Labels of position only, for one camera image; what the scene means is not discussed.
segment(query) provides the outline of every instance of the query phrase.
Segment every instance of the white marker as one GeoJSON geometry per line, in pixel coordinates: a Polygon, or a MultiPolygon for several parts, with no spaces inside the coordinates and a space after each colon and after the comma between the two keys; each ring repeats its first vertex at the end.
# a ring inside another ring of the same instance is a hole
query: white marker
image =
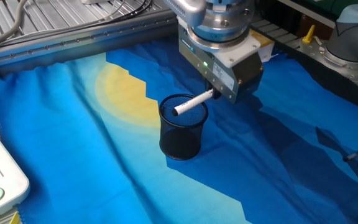
{"type": "Polygon", "coordinates": [[[172,110],[172,114],[174,116],[178,116],[183,114],[184,112],[194,108],[195,106],[199,105],[200,103],[208,100],[209,98],[212,97],[214,90],[210,89],[208,91],[206,91],[205,93],[198,95],[196,97],[194,97],[193,99],[182,103],[179,106],[176,106],[173,110],[172,110]]]}

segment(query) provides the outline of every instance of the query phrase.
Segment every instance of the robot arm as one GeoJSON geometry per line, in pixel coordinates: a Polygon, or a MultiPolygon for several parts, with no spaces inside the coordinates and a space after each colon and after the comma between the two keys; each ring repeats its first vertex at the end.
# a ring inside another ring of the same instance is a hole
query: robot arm
{"type": "Polygon", "coordinates": [[[260,43],[249,35],[253,0],[164,0],[178,15],[179,51],[232,103],[259,82],[260,43]]]}

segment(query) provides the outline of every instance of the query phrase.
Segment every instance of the label sticker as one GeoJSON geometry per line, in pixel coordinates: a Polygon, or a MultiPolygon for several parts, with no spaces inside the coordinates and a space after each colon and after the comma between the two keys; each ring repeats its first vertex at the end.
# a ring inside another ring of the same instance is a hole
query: label sticker
{"type": "Polygon", "coordinates": [[[181,38],[181,41],[192,51],[194,52],[194,47],[190,46],[190,44],[187,44],[187,42],[185,40],[183,40],[183,38],[181,38]]]}
{"type": "Polygon", "coordinates": [[[213,73],[227,86],[229,89],[233,90],[234,79],[230,77],[216,62],[214,62],[213,73]]]}

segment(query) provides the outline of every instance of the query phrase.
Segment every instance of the mesh cup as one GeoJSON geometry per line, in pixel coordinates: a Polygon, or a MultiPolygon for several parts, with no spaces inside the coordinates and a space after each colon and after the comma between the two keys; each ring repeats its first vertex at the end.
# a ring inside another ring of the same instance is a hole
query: mesh cup
{"type": "Polygon", "coordinates": [[[205,103],[195,106],[181,115],[174,116],[172,110],[194,98],[176,94],[165,98],[159,107],[161,130],[160,148],[168,157],[187,160],[195,157],[201,148],[204,122],[208,118],[205,103]]]}

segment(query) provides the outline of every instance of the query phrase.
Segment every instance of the blue cloth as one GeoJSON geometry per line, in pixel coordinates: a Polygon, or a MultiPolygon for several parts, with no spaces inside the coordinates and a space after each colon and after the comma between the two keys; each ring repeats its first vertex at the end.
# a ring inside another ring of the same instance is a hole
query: blue cloth
{"type": "Polygon", "coordinates": [[[31,184],[22,222],[358,223],[358,160],[342,161],[358,150],[358,107],[285,55],[264,67],[253,95],[207,102],[189,161],[162,154],[143,101],[112,97],[135,84],[151,104],[200,94],[177,38],[0,78],[2,142],[31,184]]]}

